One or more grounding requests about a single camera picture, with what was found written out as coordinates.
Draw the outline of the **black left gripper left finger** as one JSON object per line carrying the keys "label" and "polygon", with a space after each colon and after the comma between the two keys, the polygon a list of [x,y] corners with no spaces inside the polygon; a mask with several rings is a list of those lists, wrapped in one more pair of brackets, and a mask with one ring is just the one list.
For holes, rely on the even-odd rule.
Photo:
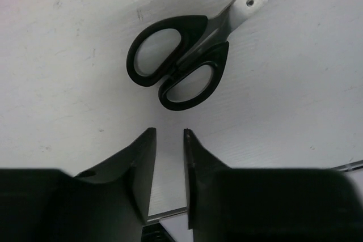
{"label": "black left gripper left finger", "polygon": [[147,223],[157,131],[70,176],[1,169],[2,241],[140,241]]}

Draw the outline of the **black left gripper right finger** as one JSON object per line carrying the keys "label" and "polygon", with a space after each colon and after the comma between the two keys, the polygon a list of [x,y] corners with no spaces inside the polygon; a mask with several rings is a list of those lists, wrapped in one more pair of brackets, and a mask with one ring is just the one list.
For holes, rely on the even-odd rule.
{"label": "black left gripper right finger", "polygon": [[194,241],[361,241],[362,198],[343,172],[231,168],[183,135]]}

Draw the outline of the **black handled scissors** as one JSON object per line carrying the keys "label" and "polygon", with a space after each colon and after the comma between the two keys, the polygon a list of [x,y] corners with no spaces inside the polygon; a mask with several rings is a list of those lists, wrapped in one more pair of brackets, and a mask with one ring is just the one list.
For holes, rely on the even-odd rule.
{"label": "black handled scissors", "polygon": [[[171,111],[184,111],[204,102],[219,85],[229,52],[228,37],[268,0],[232,0],[217,16],[183,15],[160,20],[145,28],[132,42],[126,57],[130,79],[139,86],[150,87],[162,78],[158,91],[160,103]],[[140,72],[137,54],[142,44],[156,32],[174,29],[180,43],[151,74]],[[168,93],[181,81],[203,66],[211,69],[206,86],[195,97],[172,101]]]}

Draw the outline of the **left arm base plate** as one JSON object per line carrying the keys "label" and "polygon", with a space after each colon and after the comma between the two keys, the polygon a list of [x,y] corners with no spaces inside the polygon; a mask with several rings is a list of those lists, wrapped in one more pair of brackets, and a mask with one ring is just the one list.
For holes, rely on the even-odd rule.
{"label": "left arm base plate", "polygon": [[143,227],[141,242],[176,242],[176,240],[160,223],[155,223]]}

